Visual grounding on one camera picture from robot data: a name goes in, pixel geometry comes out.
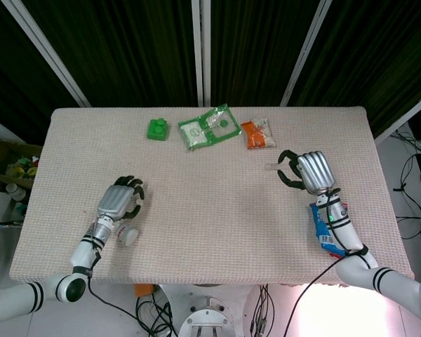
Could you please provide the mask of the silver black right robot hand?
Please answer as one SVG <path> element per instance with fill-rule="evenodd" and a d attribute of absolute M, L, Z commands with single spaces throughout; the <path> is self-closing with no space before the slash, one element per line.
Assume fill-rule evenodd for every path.
<path fill-rule="evenodd" d="M 335 185 L 333 172 L 321 151 L 308 152 L 298 155 L 291 150 L 284 150 L 277 159 L 282 164 L 289 159 L 288 165 L 299 180 L 291 180 L 281 170 L 277 169 L 278 176 L 286 186 L 306 190 L 314 196 L 329 192 Z"/>

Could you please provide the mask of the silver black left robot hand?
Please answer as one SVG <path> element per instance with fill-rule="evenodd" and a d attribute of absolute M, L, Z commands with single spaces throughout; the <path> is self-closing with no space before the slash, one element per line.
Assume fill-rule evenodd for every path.
<path fill-rule="evenodd" d="M 143 181 L 134 176 L 121 176 L 110 185 L 100 203 L 98 215 L 114 222 L 133 219 L 138 215 L 145 199 Z"/>

